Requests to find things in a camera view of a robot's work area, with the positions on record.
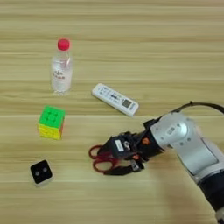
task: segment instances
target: wooden table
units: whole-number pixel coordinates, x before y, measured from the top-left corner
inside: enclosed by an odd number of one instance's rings
[[[215,223],[175,150],[107,177],[93,171],[88,148],[190,100],[223,104],[222,0],[0,0],[0,17],[1,223]],[[72,41],[75,74],[58,97],[49,79],[61,37]],[[137,100],[134,118],[95,99],[98,82]],[[67,112],[61,141],[37,132],[45,105]],[[221,114],[185,112],[224,149]],[[39,188],[30,166],[42,159],[53,180]]]

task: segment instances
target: white label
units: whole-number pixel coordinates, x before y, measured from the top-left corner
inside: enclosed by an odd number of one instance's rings
[[[116,147],[119,151],[124,151],[121,140],[115,140]]]
[[[73,69],[70,61],[52,63],[52,88],[57,92],[66,92],[72,81]]]
[[[175,127],[171,126],[167,131],[166,131],[166,135],[170,136],[173,131],[175,131]]]

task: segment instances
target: bottle label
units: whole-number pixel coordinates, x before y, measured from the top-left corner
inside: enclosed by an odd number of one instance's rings
[[[73,70],[69,61],[52,63],[52,88],[56,92],[66,92],[72,81]]]

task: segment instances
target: small black box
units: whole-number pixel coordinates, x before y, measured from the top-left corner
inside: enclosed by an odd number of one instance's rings
[[[36,184],[39,184],[53,176],[50,166],[46,160],[32,165],[31,174]]]

